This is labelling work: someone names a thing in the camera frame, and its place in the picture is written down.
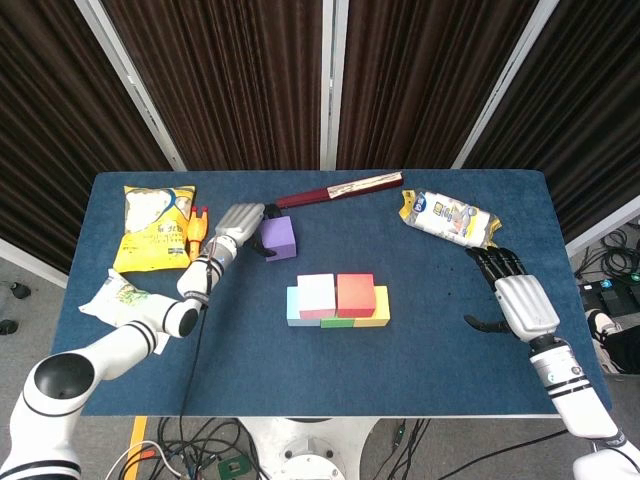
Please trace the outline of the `yellow rubber chicken toy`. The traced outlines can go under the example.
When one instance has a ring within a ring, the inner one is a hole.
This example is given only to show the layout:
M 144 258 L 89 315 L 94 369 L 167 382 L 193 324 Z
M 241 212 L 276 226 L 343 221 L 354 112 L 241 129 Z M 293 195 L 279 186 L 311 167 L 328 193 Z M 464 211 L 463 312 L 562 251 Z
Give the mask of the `yellow rubber chicken toy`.
M 200 255 L 200 248 L 208 231 L 208 207 L 203 206 L 199 210 L 196 206 L 191 208 L 191 214 L 187 225 L 188 253 L 191 262 Z

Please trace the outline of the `dark red folded fan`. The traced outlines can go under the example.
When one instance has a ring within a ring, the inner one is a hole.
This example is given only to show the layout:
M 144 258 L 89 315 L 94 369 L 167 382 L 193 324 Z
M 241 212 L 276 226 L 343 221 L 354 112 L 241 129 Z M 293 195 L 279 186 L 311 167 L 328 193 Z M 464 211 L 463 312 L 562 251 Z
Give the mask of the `dark red folded fan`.
M 280 209 L 288 209 L 364 195 L 399 187 L 403 184 L 403 174 L 401 171 L 397 171 L 285 196 L 279 198 L 275 205 Z

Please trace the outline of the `white partition post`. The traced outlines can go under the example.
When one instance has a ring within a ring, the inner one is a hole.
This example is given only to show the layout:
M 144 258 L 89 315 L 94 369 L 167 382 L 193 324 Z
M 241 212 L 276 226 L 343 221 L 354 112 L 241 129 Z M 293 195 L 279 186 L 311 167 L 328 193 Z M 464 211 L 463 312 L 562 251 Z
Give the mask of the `white partition post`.
M 37 257 L 0 238 L 0 258 L 11 262 L 48 282 L 66 289 L 68 275 Z
M 491 92 L 469 135 L 454 159 L 451 169 L 461 169 L 465 165 L 467 159 L 473 152 L 473 149 L 507 94 L 524 61 L 527 59 L 531 49 L 539 39 L 549 19 L 556 10 L 559 1 L 560 0 L 537 0 L 536 6 L 529 17 L 529 20 L 527 21 L 494 86 L 492 87 Z
M 603 238 L 607 233 L 636 217 L 640 217 L 640 194 L 568 242 L 565 245 L 567 256 L 569 258 L 574 257 L 592 243 Z
M 350 0 L 322 0 L 319 169 L 337 167 Z
M 187 167 L 101 0 L 73 0 L 156 144 L 174 171 Z

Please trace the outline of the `clear pack of white rolls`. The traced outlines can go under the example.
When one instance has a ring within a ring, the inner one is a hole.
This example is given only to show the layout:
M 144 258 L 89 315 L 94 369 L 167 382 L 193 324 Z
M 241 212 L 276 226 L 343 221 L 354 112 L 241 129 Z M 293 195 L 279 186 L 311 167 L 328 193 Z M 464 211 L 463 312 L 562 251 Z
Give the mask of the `clear pack of white rolls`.
M 417 230 L 466 248 L 496 247 L 493 236 L 500 219 L 475 205 L 424 189 L 402 191 L 399 216 Z

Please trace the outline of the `blue felt table cover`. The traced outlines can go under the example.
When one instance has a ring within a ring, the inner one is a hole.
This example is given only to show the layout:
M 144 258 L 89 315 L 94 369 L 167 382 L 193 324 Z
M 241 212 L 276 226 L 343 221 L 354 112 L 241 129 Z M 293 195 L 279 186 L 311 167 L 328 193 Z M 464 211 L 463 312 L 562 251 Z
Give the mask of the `blue felt table cover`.
M 95 177 L 71 264 L 52 351 L 84 347 L 113 328 L 78 307 L 103 284 L 124 228 L 124 186 L 196 186 L 213 231 L 238 202 L 377 175 L 364 171 L 116 172 Z M 404 188 L 424 188 L 497 215 L 495 242 L 514 251 L 549 296 L 573 348 L 608 409 L 582 302 L 544 175 L 533 170 L 404 170 Z M 555 414 L 529 362 L 529 347 L 483 334 L 463 319 L 502 318 L 462 247 L 404 224 L 401 189 L 289 211 L 293 259 L 266 262 L 246 245 L 214 288 L 187 415 L 464 416 Z M 369 272 L 388 287 L 382 328 L 289 327 L 286 287 L 297 276 Z M 180 412 L 198 328 L 169 340 L 121 377 L 101 382 L 86 415 Z

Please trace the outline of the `red foam cube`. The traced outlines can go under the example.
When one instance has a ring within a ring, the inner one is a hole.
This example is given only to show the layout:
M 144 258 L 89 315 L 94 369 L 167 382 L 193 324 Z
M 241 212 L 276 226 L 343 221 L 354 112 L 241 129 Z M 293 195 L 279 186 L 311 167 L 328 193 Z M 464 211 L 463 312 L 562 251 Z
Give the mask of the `red foam cube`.
M 366 318 L 376 307 L 372 273 L 339 273 L 336 285 L 337 315 L 342 318 Z

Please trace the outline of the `black power unit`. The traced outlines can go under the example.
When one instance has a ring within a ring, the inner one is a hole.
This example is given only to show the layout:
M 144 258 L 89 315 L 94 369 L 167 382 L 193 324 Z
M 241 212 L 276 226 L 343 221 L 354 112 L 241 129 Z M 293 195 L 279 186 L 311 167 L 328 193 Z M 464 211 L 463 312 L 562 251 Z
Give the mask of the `black power unit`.
M 610 317 L 640 313 L 640 282 L 604 279 L 578 287 L 586 311 L 599 309 Z

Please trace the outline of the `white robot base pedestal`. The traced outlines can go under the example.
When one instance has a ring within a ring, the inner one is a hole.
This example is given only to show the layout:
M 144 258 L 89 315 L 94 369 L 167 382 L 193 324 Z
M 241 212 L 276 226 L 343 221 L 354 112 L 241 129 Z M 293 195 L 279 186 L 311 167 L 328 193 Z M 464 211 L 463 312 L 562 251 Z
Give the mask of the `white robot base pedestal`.
M 376 417 L 242 417 L 269 480 L 360 480 Z

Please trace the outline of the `black trouser leg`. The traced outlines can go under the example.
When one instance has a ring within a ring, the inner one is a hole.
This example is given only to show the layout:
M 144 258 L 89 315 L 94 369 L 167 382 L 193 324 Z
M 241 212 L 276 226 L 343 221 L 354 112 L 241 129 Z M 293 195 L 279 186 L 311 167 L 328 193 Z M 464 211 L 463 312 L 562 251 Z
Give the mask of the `black trouser leg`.
M 640 375 L 640 325 L 606 335 L 603 346 L 620 373 Z

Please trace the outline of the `person's white shoe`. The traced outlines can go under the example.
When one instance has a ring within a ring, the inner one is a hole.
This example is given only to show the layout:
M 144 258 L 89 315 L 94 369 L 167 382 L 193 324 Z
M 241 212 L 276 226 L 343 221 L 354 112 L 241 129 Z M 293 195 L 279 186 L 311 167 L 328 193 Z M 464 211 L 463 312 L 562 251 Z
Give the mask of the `person's white shoe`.
M 608 336 L 621 333 L 622 327 L 600 309 L 588 310 L 586 318 L 601 367 L 608 374 L 621 374 L 619 365 L 611 359 L 608 351 L 604 348 L 604 340 Z

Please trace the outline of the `yellow snack bag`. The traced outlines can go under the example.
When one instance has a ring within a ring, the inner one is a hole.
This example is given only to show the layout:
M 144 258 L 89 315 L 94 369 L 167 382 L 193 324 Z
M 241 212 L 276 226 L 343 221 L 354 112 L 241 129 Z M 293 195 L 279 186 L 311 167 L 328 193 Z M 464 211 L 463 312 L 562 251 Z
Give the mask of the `yellow snack bag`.
M 196 188 L 126 186 L 124 234 L 113 263 L 118 273 L 189 266 L 187 227 Z

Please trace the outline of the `brown curtain panel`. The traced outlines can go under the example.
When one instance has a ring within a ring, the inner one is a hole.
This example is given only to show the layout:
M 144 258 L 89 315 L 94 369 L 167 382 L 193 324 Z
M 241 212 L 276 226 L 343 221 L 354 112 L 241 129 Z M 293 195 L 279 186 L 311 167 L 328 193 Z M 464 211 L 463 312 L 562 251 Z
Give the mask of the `brown curtain panel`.
M 189 170 L 320 160 L 322 0 L 103 0 Z
M 565 241 L 640 195 L 640 0 L 559 0 L 464 163 L 544 174 Z
M 336 166 L 448 168 L 538 0 L 350 0 Z
M 67 273 L 95 177 L 170 168 L 73 0 L 0 0 L 0 239 Z

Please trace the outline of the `pink foam cube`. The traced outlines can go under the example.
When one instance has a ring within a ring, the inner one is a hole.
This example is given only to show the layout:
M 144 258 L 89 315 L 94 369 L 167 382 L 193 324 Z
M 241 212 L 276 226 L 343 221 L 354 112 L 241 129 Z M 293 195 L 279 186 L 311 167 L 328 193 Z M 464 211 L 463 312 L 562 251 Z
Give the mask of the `pink foam cube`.
M 302 320 L 321 320 L 336 313 L 335 278 L 331 273 L 297 276 L 298 308 Z

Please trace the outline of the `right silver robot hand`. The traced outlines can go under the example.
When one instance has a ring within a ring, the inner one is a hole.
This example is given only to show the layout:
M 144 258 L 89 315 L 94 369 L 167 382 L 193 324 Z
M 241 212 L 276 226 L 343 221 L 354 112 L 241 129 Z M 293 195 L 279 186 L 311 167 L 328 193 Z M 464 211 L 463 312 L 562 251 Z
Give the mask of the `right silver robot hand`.
M 532 351 L 550 347 L 559 340 L 555 332 L 559 316 L 539 280 L 527 272 L 520 258 L 503 247 L 466 248 L 492 290 L 504 319 L 482 322 L 465 315 L 465 322 L 482 333 L 512 334 Z

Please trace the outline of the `purple foam cube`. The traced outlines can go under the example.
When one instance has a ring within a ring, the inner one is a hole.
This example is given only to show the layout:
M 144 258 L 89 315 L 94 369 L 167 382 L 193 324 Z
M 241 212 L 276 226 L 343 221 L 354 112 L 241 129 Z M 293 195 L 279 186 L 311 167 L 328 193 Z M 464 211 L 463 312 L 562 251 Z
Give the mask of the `purple foam cube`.
M 262 244 L 274 252 L 267 262 L 294 258 L 297 256 L 296 238 L 290 216 L 266 219 L 260 225 Z

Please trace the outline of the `yellow cube block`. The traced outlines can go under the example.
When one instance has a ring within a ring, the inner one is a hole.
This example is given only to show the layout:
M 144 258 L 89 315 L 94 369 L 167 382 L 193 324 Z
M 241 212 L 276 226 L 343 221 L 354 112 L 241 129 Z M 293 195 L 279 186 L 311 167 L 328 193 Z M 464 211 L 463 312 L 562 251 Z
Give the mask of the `yellow cube block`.
M 388 288 L 386 286 L 374 287 L 376 306 L 370 317 L 362 317 L 354 319 L 354 328 L 374 328 L 386 326 L 390 319 L 390 304 Z

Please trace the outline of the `green circuit board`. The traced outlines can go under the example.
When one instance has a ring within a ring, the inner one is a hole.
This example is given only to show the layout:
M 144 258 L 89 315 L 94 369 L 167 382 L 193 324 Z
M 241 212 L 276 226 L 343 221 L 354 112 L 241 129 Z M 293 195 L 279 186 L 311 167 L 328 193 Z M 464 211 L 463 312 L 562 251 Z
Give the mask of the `green circuit board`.
M 237 480 L 252 471 L 252 465 L 245 455 L 220 460 L 217 465 L 220 480 Z

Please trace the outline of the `white snack bag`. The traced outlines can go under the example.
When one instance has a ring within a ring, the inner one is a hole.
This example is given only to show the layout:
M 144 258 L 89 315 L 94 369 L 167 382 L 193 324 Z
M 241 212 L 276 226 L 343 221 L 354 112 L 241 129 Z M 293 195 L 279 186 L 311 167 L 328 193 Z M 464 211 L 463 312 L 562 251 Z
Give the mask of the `white snack bag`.
M 142 323 L 156 336 L 153 352 L 161 354 L 169 338 L 180 338 L 179 327 L 184 313 L 180 305 L 170 297 L 135 287 L 115 270 L 109 269 L 97 293 L 78 310 L 113 327 Z

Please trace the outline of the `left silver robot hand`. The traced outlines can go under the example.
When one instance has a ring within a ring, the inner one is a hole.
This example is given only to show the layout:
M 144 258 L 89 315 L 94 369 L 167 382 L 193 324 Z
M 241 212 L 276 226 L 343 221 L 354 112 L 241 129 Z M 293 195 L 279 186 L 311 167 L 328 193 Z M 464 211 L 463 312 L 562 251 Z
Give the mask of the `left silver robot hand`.
M 276 204 L 237 203 L 232 205 L 215 227 L 217 236 L 230 237 L 238 248 L 248 244 L 264 258 L 274 257 L 276 252 L 263 244 L 259 226 L 264 219 L 282 216 Z

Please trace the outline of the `light blue foam cube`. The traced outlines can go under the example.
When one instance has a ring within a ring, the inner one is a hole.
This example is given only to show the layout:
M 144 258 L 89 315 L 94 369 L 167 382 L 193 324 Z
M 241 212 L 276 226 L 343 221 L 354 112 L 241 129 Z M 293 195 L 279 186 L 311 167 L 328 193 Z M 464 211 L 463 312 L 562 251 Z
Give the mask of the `light blue foam cube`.
M 287 324 L 290 327 L 319 327 L 321 322 L 319 319 L 305 320 L 300 317 L 300 310 L 298 307 L 298 288 L 295 286 L 288 286 L 286 289 L 286 319 Z

